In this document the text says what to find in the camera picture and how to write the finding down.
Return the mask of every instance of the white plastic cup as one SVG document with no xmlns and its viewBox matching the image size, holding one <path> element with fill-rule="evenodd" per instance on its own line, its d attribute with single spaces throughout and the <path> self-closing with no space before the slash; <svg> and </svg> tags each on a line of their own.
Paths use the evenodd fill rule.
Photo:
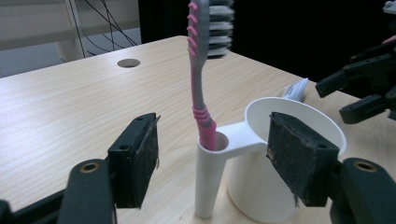
<svg viewBox="0 0 396 224">
<path fill-rule="evenodd" d="M 282 222 L 293 214 L 293 195 L 265 157 L 272 112 L 301 120 L 338 146 L 338 155 L 347 148 L 347 140 L 338 125 L 314 107 L 278 97 L 255 100 L 247 106 L 244 121 L 217 128 L 216 151 L 205 149 L 198 141 L 197 216 L 212 215 L 224 166 L 230 158 L 234 159 L 228 191 L 241 212 L 264 223 Z"/>
</svg>

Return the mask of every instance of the black cable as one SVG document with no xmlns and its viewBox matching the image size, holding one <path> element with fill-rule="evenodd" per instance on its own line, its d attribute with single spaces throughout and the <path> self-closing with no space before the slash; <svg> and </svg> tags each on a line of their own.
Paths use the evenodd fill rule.
<svg viewBox="0 0 396 224">
<path fill-rule="evenodd" d="M 120 26 L 117 24 L 116 20 L 114 20 L 114 17 L 113 17 L 113 15 L 111 15 L 111 13 L 110 13 L 110 17 L 111 17 L 111 19 L 113 19 L 114 23 L 116 23 L 116 25 L 120 28 Z M 130 43 L 131 43 L 132 46 L 133 46 L 133 45 L 135 45 L 135 46 L 137 45 L 137 44 L 131 39 L 131 37 L 129 37 L 128 35 L 126 35 L 126 34 L 121 30 L 121 28 L 120 28 L 120 32 L 125 36 L 126 39 L 128 39 L 128 41 L 131 40 L 131 41 L 133 42 L 133 44 L 132 44 L 131 41 L 130 41 Z"/>
<path fill-rule="evenodd" d="M 106 39 L 108 39 L 109 41 L 111 41 L 114 45 L 117 45 L 118 47 L 120 47 L 121 49 L 125 49 L 125 47 L 117 44 L 116 42 L 114 42 L 113 40 L 111 40 L 110 38 L 108 38 L 106 35 L 102 34 Z"/>
<path fill-rule="evenodd" d="M 70 3 L 70 8 L 72 9 L 73 19 L 74 19 L 75 25 L 76 25 L 76 30 L 77 30 L 77 34 L 78 34 L 79 44 L 81 45 L 81 49 L 82 49 L 82 55 L 83 55 L 84 58 L 85 58 L 84 47 L 82 46 L 81 36 L 79 35 L 78 26 L 77 26 L 77 21 L 76 21 L 76 16 L 75 16 L 75 13 L 74 13 L 74 10 L 73 10 L 73 6 L 72 6 L 72 1 L 69 0 L 69 3 Z"/>
<path fill-rule="evenodd" d="M 125 38 L 129 41 L 129 43 L 132 46 L 136 46 L 137 44 L 131 39 L 131 37 L 129 37 L 128 35 L 126 35 L 120 28 L 120 26 L 117 24 L 117 22 L 114 20 L 113 15 L 111 14 L 111 12 L 109 12 L 110 17 L 113 19 L 114 23 L 116 23 L 116 25 L 114 25 L 113 23 L 111 23 L 111 21 L 109 21 L 108 19 L 106 19 L 106 17 L 104 15 L 102 15 L 102 13 L 100 11 L 98 11 L 93 5 L 91 5 L 91 3 L 88 2 L 88 0 L 85 0 L 85 2 L 93 9 L 95 10 L 105 21 L 109 22 L 109 24 L 111 24 L 112 27 L 116 28 L 116 30 L 118 30 L 120 33 L 122 33 Z"/>
<path fill-rule="evenodd" d="M 105 51 L 105 52 L 110 52 L 110 50 L 107 50 L 107 49 L 102 49 L 102 48 L 100 48 L 99 46 L 97 46 L 97 45 L 95 45 L 87 36 L 85 36 L 94 46 L 96 46 L 97 48 L 99 48 L 99 49 L 101 49 L 101 50 L 103 50 L 103 51 Z"/>
<path fill-rule="evenodd" d="M 102 0 L 102 4 L 103 4 L 103 6 L 105 7 L 105 9 L 106 9 L 106 13 L 107 13 L 107 19 L 110 21 L 110 17 L 109 17 L 109 11 L 108 11 L 108 9 L 107 9 L 107 5 L 106 5 L 106 0 Z M 111 22 L 109 22 L 108 23 L 108 25 L 110 26 L 110 34 L 111 34 L 111 43 L 113 43 L 113 50 L 115 50 L 114 49 L 114 37 L 113 37 L 113 29 L 112 29 L 112 27 L 111 27 Z"/>
<path fill-rule="evenodd" d="M 90 52 L 89 50 L 87 50 L 87 52 L 89 52 L 92 56 L 96 56 L 96 54 Z"/>
</svg>

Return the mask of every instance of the table surface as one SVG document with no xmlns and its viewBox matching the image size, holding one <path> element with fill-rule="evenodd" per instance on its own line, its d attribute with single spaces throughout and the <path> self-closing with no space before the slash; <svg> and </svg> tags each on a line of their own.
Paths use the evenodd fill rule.
<svg viewBox="0 0 396 224">
<path fill-rule="evenodd" d="M 136 67 L 118 61 L 137 59 Z M 280 96 L 300 80 L 269 65 L 230 53 L 206 62 L 205 102 L 219 126 L 243 120 L 249 102 Z M 117 50 L 0 79 L 0 199 L 16 211 L 64 189 L 79 162 L 106 156 L 136 117 L 156 112 L 161 165 L 154 170 L 141 210 L 118 210 L 119 223 L 255 223 L 233 204 L 227 162 L 213 216 L 194 214 L 196 138 L 191 112 L 190 61 L 185 36 Z M 358 99 L 335 92 L 321 99 L 309 82 L 304 102 L 345 132 L 342 161 L 358 157 L 396 179 L 396 121 L 382 113 L 346 125 L 338 110 Z M 285 223 L 331 223 L 324 208 L 303 204 Z"/>
</svg>

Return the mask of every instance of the toothbrush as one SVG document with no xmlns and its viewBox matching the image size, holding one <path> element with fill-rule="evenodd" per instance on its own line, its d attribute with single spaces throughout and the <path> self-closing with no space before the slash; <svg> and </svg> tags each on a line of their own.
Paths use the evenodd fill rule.
<svg viewBox="0 0 396 224">
<path fill-rule="evenodd" d="M 221 58 L 229 52 L 233 26 L 233 0 L 191 0 L 189 3 L 189 54 L 191 63 L 191 93 L 194 118 L 197 121 L 200 144 L 216 150 L 216 122 L 210 117 L 204 102 L 202 71 L 206 59 Z"/>
</svg>

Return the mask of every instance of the black mechanical arm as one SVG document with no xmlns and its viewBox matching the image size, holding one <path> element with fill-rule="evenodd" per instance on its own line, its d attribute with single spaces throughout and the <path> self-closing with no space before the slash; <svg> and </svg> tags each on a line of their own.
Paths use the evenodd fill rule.
<svg viewBox="0 0 396 224">
<path fill-rule="evenodd" d="M 350 58 L 350 64 L 318 82 L 320 97 L 342 90 L 351 80 L 368 78 L 376 94 L 340 109 L 346 124 L 354 124 L 390 110 L 389 118 L 396 119 L 396 40 L 390 41 Z"/>
<path fill-rule="evenodd" d="M 66 189 L 11 212 L 0 201 L 1 224 L 117 223 L 116 208 L 140 208 L 158 164 L 155 113 L 134 119 L 104 160 L 88 160 L 70 172 Z"/>
</svg>

